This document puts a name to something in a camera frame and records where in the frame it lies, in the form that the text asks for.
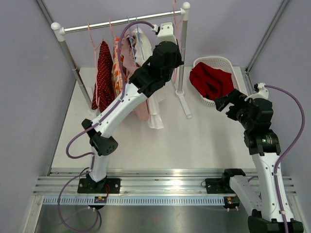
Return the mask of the pink wire hanger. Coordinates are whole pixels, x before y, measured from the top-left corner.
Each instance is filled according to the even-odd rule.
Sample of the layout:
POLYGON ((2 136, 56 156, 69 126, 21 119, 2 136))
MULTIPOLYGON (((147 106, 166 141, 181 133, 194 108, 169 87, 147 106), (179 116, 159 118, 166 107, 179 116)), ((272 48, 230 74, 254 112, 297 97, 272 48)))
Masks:
MULTIPOLYGON (((176 4, 176 0, 172 0, 172 7, 173 7, 174 12, 175 12, 175 4, 176 4)), ((178 36, 179 36, 178 27, 180 23, 182 22, 182 17, 180 17, 180 19, 177 19, 176 14, 174 13, 173 18, 174 18, 174 35, 178 39, 178 36)))

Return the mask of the white skirt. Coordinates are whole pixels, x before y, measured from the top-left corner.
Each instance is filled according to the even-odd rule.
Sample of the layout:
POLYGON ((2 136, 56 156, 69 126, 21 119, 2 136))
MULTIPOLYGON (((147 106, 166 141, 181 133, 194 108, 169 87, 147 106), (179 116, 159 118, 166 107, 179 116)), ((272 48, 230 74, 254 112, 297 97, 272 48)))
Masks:
MULTIPOLYGON (((144 51, 145 60, 142 60, 140 47, 137 39, 137 30, 132 31, 132 36, 136 36, 136 44, 135 44, 135 59, 136 64, 140 67, 147 61, 147 59, 152 55, 152 46, 150 44, 149 39, 144 34, 144 32, 139 29, 140 38, 142 40, 142 46, 144 51)), ((149 112, 148 126, 152 129, 163 129, 164 125, 160 116, 159 102, 164 100, 165 96, 161 91, 156 91, 147 99, 147 106, 149 112)))

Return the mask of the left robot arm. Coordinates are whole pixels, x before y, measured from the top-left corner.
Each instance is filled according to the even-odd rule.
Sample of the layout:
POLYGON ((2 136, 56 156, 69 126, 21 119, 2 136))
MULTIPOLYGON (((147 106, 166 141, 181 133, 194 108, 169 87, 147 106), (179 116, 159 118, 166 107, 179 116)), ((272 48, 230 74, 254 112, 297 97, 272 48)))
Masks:
POLYGON ((154 92, 171 79, 173 70, 183 64, 176 42, 162 41, 152 55, 138 68, 123 87, 123 92, 95 119, 85 119, 93 152, 89 173, 79 180, 78 193, 108 192, 107 164, 109 155, 118 147, 112 134, 118 125, 154 92))

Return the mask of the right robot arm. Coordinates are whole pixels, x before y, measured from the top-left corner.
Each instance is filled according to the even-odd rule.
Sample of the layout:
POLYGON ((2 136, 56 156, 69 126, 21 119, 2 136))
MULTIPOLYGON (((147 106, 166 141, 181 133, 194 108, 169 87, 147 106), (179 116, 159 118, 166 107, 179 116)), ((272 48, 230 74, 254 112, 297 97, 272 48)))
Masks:
POLYGON ((302 233, 303 223, 295 220, 288 204, 281 172, 281 149, 278 136, 271 130, 273 104, 268 90, 261 88, 246 96, 234 89, 214 100, 216 109, 229 107, 228 118, 244 128, 244 143, 256 167, 260 193, 250 186, 249 179, 240 169, 226 169, 221 188, 238 196, 248 214, 251 233, 302 233))

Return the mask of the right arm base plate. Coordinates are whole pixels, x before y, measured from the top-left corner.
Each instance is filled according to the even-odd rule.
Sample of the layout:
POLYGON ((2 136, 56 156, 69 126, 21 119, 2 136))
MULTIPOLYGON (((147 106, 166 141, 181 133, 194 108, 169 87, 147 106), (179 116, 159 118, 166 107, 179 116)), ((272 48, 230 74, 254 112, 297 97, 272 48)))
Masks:
POLYGON ((222 178, 206 178, 205 188, 208 194, 234 194, 230 188, 229 181, 222 178))

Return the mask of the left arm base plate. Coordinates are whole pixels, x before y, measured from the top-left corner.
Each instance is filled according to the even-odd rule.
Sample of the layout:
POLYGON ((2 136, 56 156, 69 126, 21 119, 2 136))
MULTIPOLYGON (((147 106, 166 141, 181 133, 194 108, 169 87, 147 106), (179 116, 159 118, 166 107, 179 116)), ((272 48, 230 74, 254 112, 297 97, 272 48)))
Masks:
POLYGON ((119 194, 121 180, 119 178, 105 178, 99 182, 90 177, 79 180, 77 193, 79 194, 119 194))

